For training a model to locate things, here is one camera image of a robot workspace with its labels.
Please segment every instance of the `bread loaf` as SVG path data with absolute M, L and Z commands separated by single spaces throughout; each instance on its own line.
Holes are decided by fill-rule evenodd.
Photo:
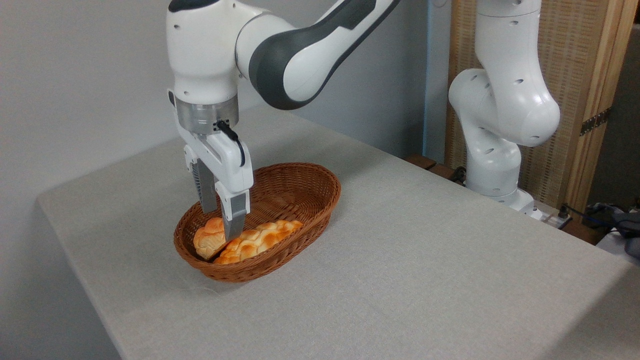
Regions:
M 275 223 L 258 225 L 255 230 L 245 230 L 239 238 L 233 239 L 227 245 L 213 263 L 232 264 L 256 256 L 281 242 L 300 227 L 302 223 L 297 220 L 292 222 L 278 220 Z
M 205 260 L 210 260 L 225 244 L 225 224 L 222 218 L 210 219 L 193 236 L 193 247 Z

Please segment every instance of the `white wall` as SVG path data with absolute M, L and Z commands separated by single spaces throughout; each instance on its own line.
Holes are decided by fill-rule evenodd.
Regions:
M 302 26 L 333 1 L 247 3 Z M 0 359 L 118 358 L 35 198 L 177 135 L 167 4 L 0 0 Z M 402 1 L 297 112 L 392 154 L 420 152 L 425 9 Z M 243 84 L 241 107 L 260 102 Z

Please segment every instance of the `oval basket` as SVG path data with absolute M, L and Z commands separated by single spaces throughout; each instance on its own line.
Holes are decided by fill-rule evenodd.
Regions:
M 299 220 L 303 226 L 271 249 L 252 258 L 228 265 L 203 260 L 193 247 L 193 235 L 212 217 L 221 217 L 218 209 L 203 214 L 197 202 L 180 219 L 173 244 L 180 256 L 211 279 L 244 282 L 280 268 L 314 242 L 329 223 L 340 197 L 340 182 L 328 169 L 311 163 L 282 163 L 260 168 L 254 173 L 250 191 L 251 213 L 244 230 L 265 222 Z

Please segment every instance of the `basket rim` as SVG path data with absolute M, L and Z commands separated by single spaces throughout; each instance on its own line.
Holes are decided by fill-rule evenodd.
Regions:
M 267 261 L 269 258 L 277 256 L 279 253 L 283 252 L 287 248 L 287 246 L 297 241 L 302 234 L 305 234 L 307 231 L 317 226 L 320 222 L 322 222 L 323 220 L 326 220 L 327 217 L 330 217 L 333 209 L 336 207 L 338 203 L 338 200 L 340 198 L 340 193 L 342 191 L 342 186 L 340 185 L 340 181 L 338 180 L 338 177 L 331 170 L 327 169 L 322 165 L 315 164 L 315 163 L 305 163 L 305 162 L 277 163 L 277 164 L 261 167 L 255 170 L 255 177 L 257 177 L 259 174 L 263 174 L 265 172 L 270 172 L 270 171 L 276 171 L 279 168 L 283 168 L 283 167 L 314 168 L 316 171 L 324 173 L 327 176 L 327 178 L 330 180 L 330 184 L 335 191 L 330 196 L 329 201 L 327 202 L 325 207 L 318 212 L 318 214 L 313 218 L 312 221 L 303 224 L 302 227 L 297 229 L 291 235 L 289 235 L 280 243 L 277 243 L 270 249 L 265 250 L 264 252 L 261 252 L 256 256 L 252 256 L 250 258 L 238 261 L 236 263 L 214 264 L 209 261 L 200 259 L 192 255 L 188 251 L 186 252 L 178 251 L 180 256 L 184 260 L 186 260 L 191 266 L 203 272 L 234 272 L 239 270 L 246 270 L 247 268 L 251 268 L 253 266 L 259 265 L 263 261 Z M 184 225 L 184 223 L 186 223 L 191 218 L 194 211 L 198 211 L 199 207 L 200 207 L 200 202 L 198 201 L 194 205 L 192 205 L 189 208 L 189 210 L 186 211 L 186 213 L 182 216 L 182 218 L 180 218 L 180 221 L 178 222 L 173 234 L 174 245 L 176 247 L 178 247 L 178 243 L 180 242 L 179 240 L 180 239 L 179 229 L 181 228 L 180 225 Z

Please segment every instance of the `metal hinge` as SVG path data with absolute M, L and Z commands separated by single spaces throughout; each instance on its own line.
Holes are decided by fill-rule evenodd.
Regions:
M 580 130 L 580 136 L 584 136 L 591 130 L 598 128 L 602 124 L 605 124 L 609 120 L 610 113 L 611 113 L 611 108 L 608 108 L 605 111 L 599 113 L 598 115 L 583 122 L 582 129 Z

